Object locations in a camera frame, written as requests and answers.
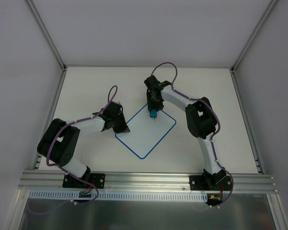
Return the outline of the blue-framed small whiteboard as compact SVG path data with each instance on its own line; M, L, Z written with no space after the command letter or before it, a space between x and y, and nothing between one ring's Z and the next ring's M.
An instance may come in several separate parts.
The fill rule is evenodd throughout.
M136 157L144 160L174 128L177 121L163 110L151 118L145 104L127 122L129 133L116 134L116 139Z

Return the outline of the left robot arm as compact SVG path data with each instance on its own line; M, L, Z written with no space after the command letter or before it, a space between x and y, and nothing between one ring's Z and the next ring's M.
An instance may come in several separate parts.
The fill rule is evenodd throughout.
M66 172L64 187L89 188L97 182L91 169L75 156L80 137L112 129L114 133L129 133L123 106L109 102L100 112L73 122L54 119L37 146L37 152Z

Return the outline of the blue foam whiteboard eraser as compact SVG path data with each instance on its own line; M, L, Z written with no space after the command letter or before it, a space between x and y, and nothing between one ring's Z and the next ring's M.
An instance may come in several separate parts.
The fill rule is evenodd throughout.
M152 119L156 119L157 118L157 110L151 110L150 111L150 117L152 118Z

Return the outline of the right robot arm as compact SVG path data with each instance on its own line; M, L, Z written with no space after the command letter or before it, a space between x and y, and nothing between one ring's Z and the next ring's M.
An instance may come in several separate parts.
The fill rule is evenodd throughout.
M148 77L147 108L152 119L164 108L163 102L169 102L185 112L187 128L197 138L204 159L204 172L195 181L201 189L216 190L226 177L226 171L218 161L214 136L220 130L219 120L206 97L191 98L177 91L169 81L160 82L154 75Z

